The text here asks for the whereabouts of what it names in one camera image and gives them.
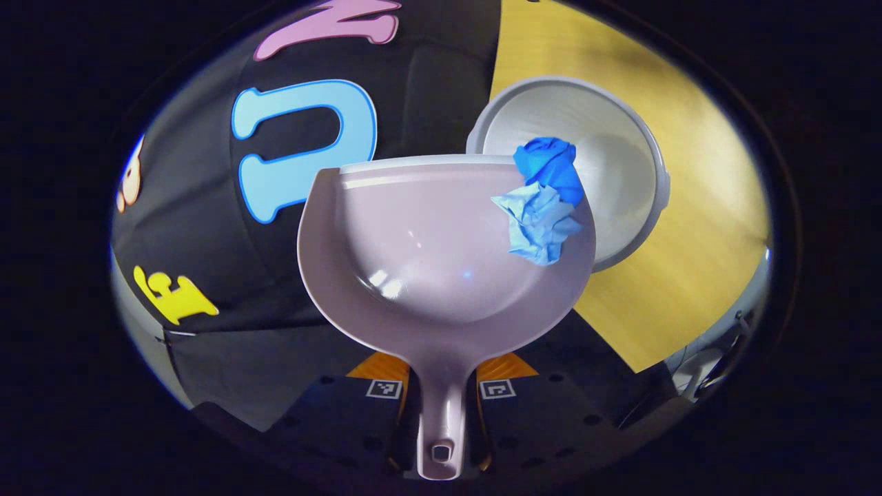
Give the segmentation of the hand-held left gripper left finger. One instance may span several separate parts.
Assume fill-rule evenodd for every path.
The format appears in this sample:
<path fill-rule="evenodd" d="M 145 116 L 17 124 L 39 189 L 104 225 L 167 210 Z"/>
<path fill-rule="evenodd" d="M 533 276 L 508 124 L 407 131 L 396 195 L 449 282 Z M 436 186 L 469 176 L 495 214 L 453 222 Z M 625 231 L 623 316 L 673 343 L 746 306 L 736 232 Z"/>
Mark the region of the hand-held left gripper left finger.
<path fill-rule="evenodd" d="M 322 375 L 269 428 L 269 440 L 306 464 L 379 476 L 409 471 L 410 376 L 409 365 L 384 353 L 346 375 Z"/>

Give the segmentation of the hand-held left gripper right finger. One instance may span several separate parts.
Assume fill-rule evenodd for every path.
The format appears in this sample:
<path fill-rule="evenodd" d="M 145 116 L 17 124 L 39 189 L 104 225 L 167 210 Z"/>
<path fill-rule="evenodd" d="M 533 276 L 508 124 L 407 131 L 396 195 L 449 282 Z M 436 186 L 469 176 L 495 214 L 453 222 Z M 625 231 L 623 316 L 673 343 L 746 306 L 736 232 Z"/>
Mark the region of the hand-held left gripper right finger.
<path fill-rule="evenodd" d="M 516 354 L 477 368 L 475 464 L 488 476 L 577 476 L 623 452 L 629 371 L 611 363 L 547 364 Z"/>

